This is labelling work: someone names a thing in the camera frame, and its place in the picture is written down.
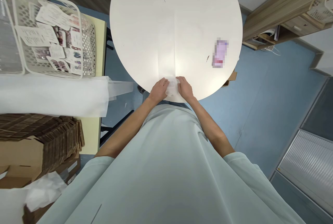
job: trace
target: wrist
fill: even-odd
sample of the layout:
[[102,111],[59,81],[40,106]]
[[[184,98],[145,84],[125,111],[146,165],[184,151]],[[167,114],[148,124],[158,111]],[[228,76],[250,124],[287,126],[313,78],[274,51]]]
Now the wrist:
[[191,105],[191,103],[194,103],[195,101],[197,101],[195,96],[187,97],[187,98],[185,98],[185,100],[189,105]]
[[157,102],[156,100],[154,100],[152,97],[148,96],[147,99],[145,100],[147,101],[148,104],[152,105],[153,107],[155,107],[159,102]]

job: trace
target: light blue shirt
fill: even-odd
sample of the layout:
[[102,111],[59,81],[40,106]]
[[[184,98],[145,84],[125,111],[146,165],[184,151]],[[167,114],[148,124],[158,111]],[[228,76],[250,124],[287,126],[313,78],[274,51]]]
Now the light blue shirt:
[[222,158],[196,115],[158,105],[116,159],[90,160],[39,224],[302,223],[260,168]]

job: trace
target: stack of cardboard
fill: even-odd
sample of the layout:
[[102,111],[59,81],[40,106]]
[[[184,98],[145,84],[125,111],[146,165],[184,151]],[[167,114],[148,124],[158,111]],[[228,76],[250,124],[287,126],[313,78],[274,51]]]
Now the stack of cardboard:
[[81,121],[40,114],[0,115],[0,188],[21,188],[84,146]]
[[[78,153],[67,158],[56,170],[65,183],[70,184],[76,176],[76,172],[80,169],[80,158]],[[27,206],[24,206],[24,215],[22,217],[24,224],[35,224],[46,213],[53,203],[30,212]]]

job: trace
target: white wire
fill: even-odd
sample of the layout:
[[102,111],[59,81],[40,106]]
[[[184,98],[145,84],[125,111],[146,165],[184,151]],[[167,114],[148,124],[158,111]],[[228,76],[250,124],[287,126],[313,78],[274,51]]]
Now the white wire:
[[[280,54],[277,54],[277,53],[273,52],[274,49],[276,49]],[[275,46],[273,46],[272,50],[268,49],[267,47],[264,50],[273,52],[276,56],[281,56],[281,52]]]

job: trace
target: wooden cabinet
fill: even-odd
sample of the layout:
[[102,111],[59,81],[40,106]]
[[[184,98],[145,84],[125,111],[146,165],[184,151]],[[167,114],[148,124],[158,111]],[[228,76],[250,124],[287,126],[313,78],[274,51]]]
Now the wooden cabinet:
[[[260,50],[330,28],[332,22],[320,23],[307,14],[314,1],[267,0],[247,16],[243,30],[243,44],[254,50]],[[277,41],[274,40],[274,36],[263,33],[277,26],[280,26]]]

